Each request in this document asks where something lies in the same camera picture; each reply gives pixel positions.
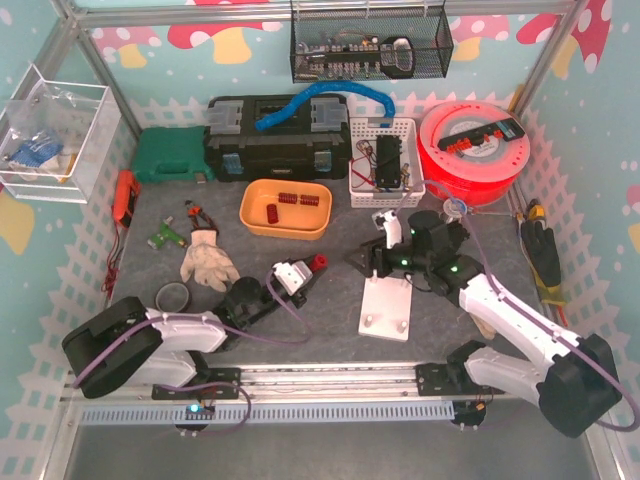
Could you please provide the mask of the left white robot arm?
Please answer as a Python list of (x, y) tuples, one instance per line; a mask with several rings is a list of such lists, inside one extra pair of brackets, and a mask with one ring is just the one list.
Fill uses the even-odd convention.
[(254, 339), (252, 327), (280, 308), (295, 315), (327, 266), (321, 254), (276, 263), (265, 281), (240, 278), (218, 306), (203, 313), (161, 311), (125, 297), (63, 339), (72, 386), (88, 399), (127, 384), (184, 394), (208, 388), (212, 374), (203, 354)]

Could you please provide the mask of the white peg base plate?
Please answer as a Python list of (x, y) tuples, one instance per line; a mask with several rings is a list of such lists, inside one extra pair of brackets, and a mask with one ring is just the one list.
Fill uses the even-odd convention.
[(413, 288), (405, 279), (367, 278), (364, 283), (358, 333), (379, 339), (409, 339)]

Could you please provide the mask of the white work glove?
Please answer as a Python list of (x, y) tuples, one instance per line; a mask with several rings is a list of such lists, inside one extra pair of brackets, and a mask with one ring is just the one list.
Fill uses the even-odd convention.
[(180, 276), (183, 282), (193, 279), (198, 285), (224, 293), (240, 275), (228, 254), (217, 245), (217, 236), (218, 232), (213, 229), (191, 232), (191, 244), (181, 264)]

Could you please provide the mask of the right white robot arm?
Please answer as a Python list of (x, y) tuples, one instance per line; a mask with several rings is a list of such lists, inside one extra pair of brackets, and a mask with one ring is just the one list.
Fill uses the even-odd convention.
[(548, 423), (576, 438), (592, 425), (621, 433), (639, 428), (603, 421), (621, 401), (639, 412), (633, 395), (620, 382), (612, 350), (597, 334), (582, 337), (527, 305), (503, 286), (485, 256), (460, 253), (462, 243), (476, 239), (468, 208), (452, 197), (461, 217), (445, 222), (433, 210), (409, 218), (410, 236), (403, 236), (401, 205), (379, 210), (372, 221), (381, 237), (357, 249), (362, 261), (354, 267), (366, 278), (379, 279), (395, 271), (418, 273), (430, 292), (448, 299), (508, 340), (521, 353), (515, 358), (483, 343), (461, 347), (462, 369), (471, 382), (512, 394), (539, 408)]

